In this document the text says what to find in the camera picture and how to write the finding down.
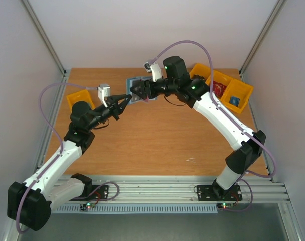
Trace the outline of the teal leather card holder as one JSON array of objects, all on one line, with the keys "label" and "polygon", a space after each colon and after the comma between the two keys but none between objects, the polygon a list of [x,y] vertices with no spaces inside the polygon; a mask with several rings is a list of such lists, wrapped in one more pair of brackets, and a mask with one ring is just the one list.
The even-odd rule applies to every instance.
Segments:
[{"label": "teal leather card holder", "polygon": [[140,102],[145,102],[145,103],[149,103],[150,101],[155,101],[157,100],[157,98],[153,98],[153,99],[142,99],[140,98],[138,95],[134,94],[131,92],[131,88],[143,81],[146,80],[151,80],[151,77],[148,76],[139,76],[139,77],[134,77],[134,78],[128,78],[126,80],[126,94],[131,94],[131,101],[129,102],[130,105],[132,104],[137,104]]}]

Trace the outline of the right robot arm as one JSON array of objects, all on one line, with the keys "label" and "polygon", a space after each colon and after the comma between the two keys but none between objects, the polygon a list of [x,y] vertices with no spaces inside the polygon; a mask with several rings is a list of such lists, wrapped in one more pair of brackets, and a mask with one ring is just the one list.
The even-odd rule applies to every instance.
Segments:
[{"label": "right robot arm", "polygon": [[233,152],[225,159],[226,166],[213,181],[212,193],[216,199],[226,198],[235,182],[261,156],[266,135],[254,132],[239,121],[214,96],[210,87],[200,78],[191,79],[185,63],[179,56],[163,61],[166,77],[162,77],[157,63],[145,64],[152,79],[135,82],[130,91],[141,99],[153,99],[159,95],[175,95],[189,108],[205,117],[228,141]]}]

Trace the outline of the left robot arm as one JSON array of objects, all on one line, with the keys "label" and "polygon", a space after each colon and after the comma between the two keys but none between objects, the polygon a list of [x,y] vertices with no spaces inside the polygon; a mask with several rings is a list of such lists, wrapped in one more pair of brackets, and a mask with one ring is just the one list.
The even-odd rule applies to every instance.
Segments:
[{"label": "left robot arm", "polygon": [[22,183],[14,182],[8,189],[7,216],[15,220],[18,233],[24,233],[21,225],[40,230],[59,206],[70,200],[87,200],[94,194],[91,178],[78,173],[64,184],[54,185],[90,147],[95,138],[92,130],[111,117],[118,120],[130,100],[131,95],[124,94],[108,97],[107,104],[96,109],[85,101],[73,105],[71,122],[59,149],[31,177]]}]

